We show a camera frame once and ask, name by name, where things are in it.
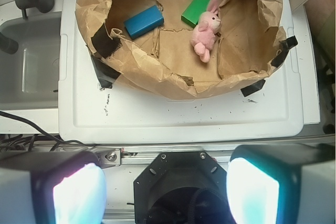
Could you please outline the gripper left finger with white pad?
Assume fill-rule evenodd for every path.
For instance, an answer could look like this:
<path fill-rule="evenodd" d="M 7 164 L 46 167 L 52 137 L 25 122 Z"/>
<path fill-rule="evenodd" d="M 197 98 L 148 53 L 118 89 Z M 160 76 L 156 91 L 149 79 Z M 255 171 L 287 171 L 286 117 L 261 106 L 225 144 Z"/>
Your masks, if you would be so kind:
<path fill-rule="evenodd" d="M 106 200 L 92 152 L 1 153 L 1 223 L 101 223 Z"/>

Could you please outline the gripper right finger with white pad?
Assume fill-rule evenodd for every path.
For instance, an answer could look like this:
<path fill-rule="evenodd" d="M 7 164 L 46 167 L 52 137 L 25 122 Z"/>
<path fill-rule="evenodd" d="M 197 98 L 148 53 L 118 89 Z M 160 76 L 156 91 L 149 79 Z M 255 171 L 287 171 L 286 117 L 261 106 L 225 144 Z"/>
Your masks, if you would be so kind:
<path fill-rule="evenodd" d="M 335 223 L 335 145 L 240 145 L 226 190 L 237 223 Z"/>

